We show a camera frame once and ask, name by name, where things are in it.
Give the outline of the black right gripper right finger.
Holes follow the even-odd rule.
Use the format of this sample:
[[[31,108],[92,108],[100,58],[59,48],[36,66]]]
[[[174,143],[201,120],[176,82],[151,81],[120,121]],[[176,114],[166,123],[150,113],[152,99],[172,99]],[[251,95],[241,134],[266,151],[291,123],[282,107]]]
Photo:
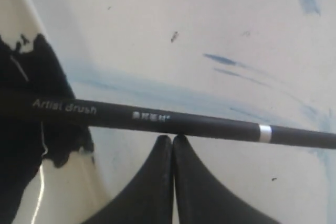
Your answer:
[[[184,135],[174,138],[173,162],[180,223],[278,223],[227,189]]]

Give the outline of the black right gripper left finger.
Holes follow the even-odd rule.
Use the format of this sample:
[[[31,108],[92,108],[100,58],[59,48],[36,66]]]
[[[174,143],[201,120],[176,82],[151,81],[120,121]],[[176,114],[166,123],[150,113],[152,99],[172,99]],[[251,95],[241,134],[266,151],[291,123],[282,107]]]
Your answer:
[[[157,137],[131,181],[85,223],[172,223],[172,142],[168,136]]]

